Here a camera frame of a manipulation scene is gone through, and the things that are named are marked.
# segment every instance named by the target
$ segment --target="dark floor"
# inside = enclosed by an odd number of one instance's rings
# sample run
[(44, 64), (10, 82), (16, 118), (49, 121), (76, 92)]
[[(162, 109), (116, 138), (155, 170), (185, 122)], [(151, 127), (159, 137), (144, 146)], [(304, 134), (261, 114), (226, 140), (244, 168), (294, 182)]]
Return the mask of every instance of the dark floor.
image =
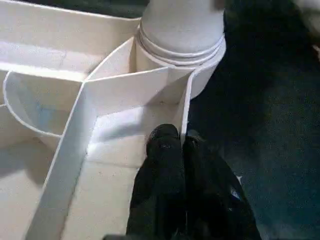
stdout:
[[(136, 17), (148, 0), (37, 2)], [(320, 64), (307, 30), (289, 0), (226, 2), (227, 51), (189, 127), (242, 176), (263, 239), (319, 239)]]

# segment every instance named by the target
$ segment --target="white partition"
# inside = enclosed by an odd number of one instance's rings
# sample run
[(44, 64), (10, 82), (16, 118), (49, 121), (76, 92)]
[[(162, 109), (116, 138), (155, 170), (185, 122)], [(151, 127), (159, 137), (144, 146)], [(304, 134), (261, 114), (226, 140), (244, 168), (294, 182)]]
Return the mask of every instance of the white partition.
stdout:
[(187, 124), (187, 81), (169, 97), (170, 77), (161, 68), (84, 84), (26, 239), (53, 240), (60, 233), (64, 240), (102, 239), (125, 232), (149, 134), (163, 123), (178, 129)]
[(26, 240), (60, 238), (96, 119), (95, 106), (84, 89), (71, 111)]
[(54, 152), (0, 106), (0, 239), (19, 240), (40, 200)]
[(83, 80), (138, 24), (138, 18), (0, 0), (0, 68)]

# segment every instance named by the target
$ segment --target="curved panel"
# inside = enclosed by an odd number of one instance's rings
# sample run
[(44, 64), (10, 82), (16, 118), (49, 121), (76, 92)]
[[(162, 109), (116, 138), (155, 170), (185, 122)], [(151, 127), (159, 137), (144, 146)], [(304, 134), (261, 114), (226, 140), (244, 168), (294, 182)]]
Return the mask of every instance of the curved panel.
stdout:
[(81, 83), (9, 72), (3, 82), (11, 114), (40, 136), (60, 138)]

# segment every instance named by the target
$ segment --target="white maze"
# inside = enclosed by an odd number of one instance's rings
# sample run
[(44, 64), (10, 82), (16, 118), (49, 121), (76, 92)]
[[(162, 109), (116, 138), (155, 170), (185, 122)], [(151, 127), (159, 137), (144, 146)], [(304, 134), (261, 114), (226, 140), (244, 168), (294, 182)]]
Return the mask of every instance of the white maze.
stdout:
[(0, 1), (0, 239), (125, 233), (148, 135), (172, 123), (183, 140), (226, 50), (223, 29), (207, 50), (166, 50), (152, 21)]

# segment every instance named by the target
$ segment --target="cylindrical pillar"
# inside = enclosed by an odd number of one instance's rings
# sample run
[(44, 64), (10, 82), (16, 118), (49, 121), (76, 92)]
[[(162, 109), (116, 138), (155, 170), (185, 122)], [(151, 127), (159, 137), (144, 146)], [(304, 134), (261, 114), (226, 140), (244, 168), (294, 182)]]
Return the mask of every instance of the cylindrical pillar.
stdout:
[(154, 57), (177, 67), (199, 66), (224, 42), (224, 0), (150, 0), (140, 40)]

